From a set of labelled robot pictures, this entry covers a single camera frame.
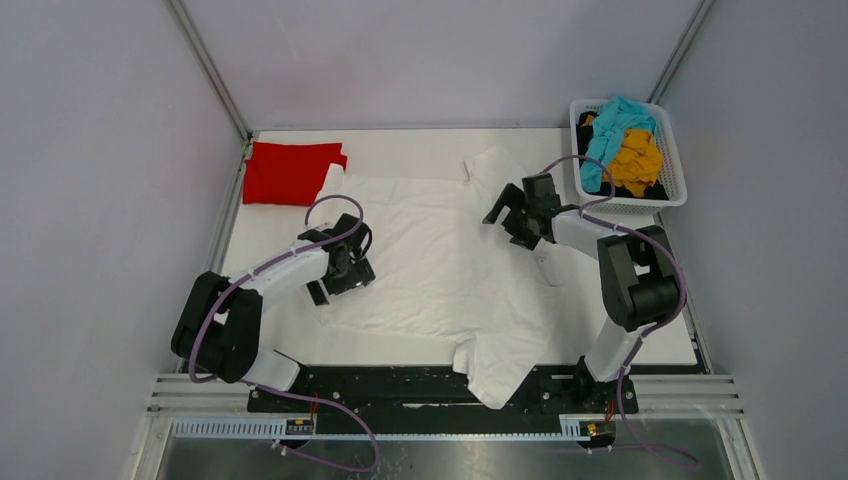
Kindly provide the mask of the white t-shirt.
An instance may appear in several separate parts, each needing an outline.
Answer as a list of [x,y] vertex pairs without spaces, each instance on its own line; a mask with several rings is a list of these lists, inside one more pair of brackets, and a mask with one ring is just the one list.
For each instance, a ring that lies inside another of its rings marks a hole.
[[313,224],[334,222],[345,197],[374,233],[374,280],[317,310],[327,326],[453,341],[452,367],[485,406],[502,408],[532,368],[574,363],[597,336],[579,296],[572,249],[527,250],[483,217],[526,170],[501,147],[463,163],[464,180],[327,171]]

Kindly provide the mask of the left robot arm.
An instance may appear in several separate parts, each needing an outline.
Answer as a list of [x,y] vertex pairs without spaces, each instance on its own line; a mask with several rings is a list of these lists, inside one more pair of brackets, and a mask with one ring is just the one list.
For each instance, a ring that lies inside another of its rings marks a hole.
[[171,351],[226,383],[272,389],[288,411],[309,401],[310,385],[290,357],[260,347],[264,314],[287,294],[305,288],[316,306],[369,285],[375,273],[366,257],[372,231],[343,214],[328,228],[310,229],[291,248],[236,277],[199,275],[171,338]]

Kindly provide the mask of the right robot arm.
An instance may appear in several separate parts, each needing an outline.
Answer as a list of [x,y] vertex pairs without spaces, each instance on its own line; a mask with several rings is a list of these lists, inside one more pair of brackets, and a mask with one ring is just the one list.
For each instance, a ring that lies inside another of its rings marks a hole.
[[665,230],[617,225],[565,205],[548,173],[507,184],[483,221],[501,224],[511,243],[527,250],[546,241],[597,261],[606,320],[572,379],[552,397],[580,412],[637,412],[635,401],[624,398],[633,359],[651,332],[680,314],[687,297]]

